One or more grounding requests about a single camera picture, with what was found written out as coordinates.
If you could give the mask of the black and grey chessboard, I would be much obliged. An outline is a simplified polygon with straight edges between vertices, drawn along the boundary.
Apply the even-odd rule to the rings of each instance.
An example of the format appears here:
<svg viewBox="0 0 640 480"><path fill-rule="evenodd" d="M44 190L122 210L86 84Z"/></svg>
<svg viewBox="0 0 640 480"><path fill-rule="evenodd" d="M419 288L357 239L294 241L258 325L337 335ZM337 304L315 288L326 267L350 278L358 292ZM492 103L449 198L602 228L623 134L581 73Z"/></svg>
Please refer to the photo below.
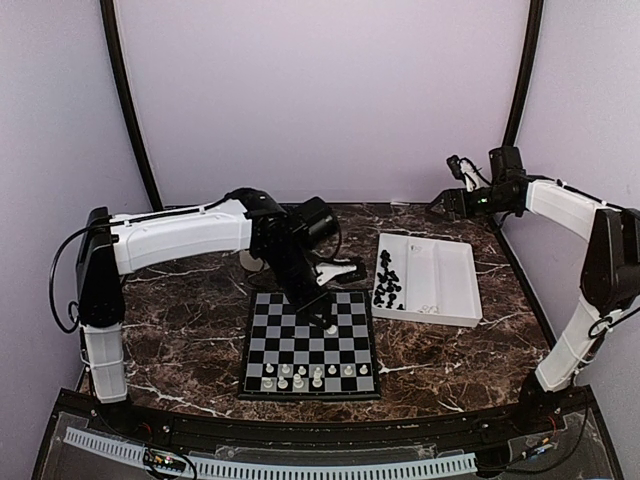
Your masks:
<svg viewBox="0 0 640 480"><path fill-rule="evenodd" d="M310 325L295 313L282 293L258 292L251 298L238 397L241 400L261 401L367 401L381 398L374 325L370 295L364 290L337 290L332 293L332 313L337 333ZM274 373L265 372L271 364ZM289 374L281 367L288 364ZM326 369L334 365L335 375ZM350 365L353 374L346 376L344 368ZM361 375L359 369L367 365L369 372ZM307 370L305 386L293 388L293 376L300 366ZM323 370L323 384L319 389L311 385L316 367ZM288 388L280 390L278 379L284 376ZM272 378L272 390L262 389L262 379Z"/></svg>

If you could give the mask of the white king chess piece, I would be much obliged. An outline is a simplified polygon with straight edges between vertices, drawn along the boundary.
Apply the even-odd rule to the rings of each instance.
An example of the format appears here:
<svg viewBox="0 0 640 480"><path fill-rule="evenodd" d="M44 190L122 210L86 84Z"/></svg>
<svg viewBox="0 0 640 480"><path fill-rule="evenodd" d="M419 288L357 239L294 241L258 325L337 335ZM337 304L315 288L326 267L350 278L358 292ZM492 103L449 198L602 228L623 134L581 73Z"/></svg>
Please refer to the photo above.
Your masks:
<svg viewBox="0 0 640 480"><path fill-rule="evenodd" d="M312 377L312 381L311 381L311 385L316 388L319 389L322 384L323 384L323 370L320 367L316 367L314 372L313 372L313 377Z"/></svg>

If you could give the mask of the white queen chess piece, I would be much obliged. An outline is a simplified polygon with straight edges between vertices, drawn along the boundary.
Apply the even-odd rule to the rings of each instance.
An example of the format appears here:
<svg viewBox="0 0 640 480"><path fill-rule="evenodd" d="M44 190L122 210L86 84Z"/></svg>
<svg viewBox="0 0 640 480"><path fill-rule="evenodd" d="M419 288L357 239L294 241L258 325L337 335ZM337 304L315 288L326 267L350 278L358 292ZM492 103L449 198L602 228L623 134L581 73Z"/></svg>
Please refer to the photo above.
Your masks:
<svg viewBox="0 0 640 480"><path fill-rule="evenodd" d="M305 386L304 379L298 373L293 376L293 388L295 390L301 390Z"/></svg>

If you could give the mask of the white divided plastic tray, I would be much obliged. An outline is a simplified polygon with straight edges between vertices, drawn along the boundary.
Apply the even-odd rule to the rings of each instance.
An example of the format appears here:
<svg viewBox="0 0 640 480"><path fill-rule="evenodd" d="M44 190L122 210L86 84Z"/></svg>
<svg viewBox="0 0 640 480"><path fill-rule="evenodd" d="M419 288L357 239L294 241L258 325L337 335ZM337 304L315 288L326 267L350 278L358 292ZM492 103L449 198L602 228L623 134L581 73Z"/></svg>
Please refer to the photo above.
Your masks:
<svg viewBox="0 0 640 480"><path fill-rule="evenodd" d="M455 327L475 327L483 318L472 246L467 243L383 233L378 252L387 249L404 286L403 311L373 306L378 318ZM421 315L423 305L437 305L438 315Z"/></svg>

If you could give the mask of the white bishop chess piece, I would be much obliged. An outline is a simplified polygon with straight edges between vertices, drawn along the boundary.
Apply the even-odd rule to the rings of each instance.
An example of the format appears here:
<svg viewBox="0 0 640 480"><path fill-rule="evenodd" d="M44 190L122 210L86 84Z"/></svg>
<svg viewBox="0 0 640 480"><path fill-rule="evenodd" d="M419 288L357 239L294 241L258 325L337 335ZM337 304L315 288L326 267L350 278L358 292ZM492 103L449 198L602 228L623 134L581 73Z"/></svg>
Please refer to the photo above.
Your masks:
<svg viewBox="0 0 640 480"><path fill-rule="evenodd" d="M288 388L288 380L284 376L280 376L277 385L280 390L286 390Z"/></svg>

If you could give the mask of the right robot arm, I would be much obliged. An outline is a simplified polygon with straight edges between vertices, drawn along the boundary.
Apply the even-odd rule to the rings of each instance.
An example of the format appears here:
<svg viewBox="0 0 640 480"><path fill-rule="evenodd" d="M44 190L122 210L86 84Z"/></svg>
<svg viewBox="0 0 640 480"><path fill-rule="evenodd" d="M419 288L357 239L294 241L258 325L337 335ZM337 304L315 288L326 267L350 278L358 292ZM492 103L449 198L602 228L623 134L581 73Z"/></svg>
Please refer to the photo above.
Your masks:
<svg viewBox="0 0 640 480"><path fill-rule="evenodd" d="M607 334L638 315L639 212L582 192L559 179L529 174L518 148L489 153L485 178L469 159L453 155L446 164L461 188L442 191L435 204L453 219L495 214L541 216L585 241L576 309L533 378L544 393L568 388L594 358Z"/></svg>

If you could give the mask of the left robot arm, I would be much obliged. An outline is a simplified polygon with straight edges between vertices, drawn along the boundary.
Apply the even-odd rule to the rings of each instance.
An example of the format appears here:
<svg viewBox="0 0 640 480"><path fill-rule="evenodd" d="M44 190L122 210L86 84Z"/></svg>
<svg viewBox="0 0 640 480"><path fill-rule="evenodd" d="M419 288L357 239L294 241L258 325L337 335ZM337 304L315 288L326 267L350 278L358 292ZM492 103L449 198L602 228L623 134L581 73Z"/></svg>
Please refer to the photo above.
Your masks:
<svg viewBox="0 0 640 480"><path fill-rule="evenodd" d="M141 427L140 412L126 402L122 277L172 260L246 251L271 269L298 314L328 329L331 301L311 256L337 230L321 198L287 210L253 188L236 189L213 203L155 213L112 215L105 207L94 209L86 226L71 236L81 245L77 299L68 308L73 324L67 330L83 335L103 421L120 436L134 435Z"/></svg>

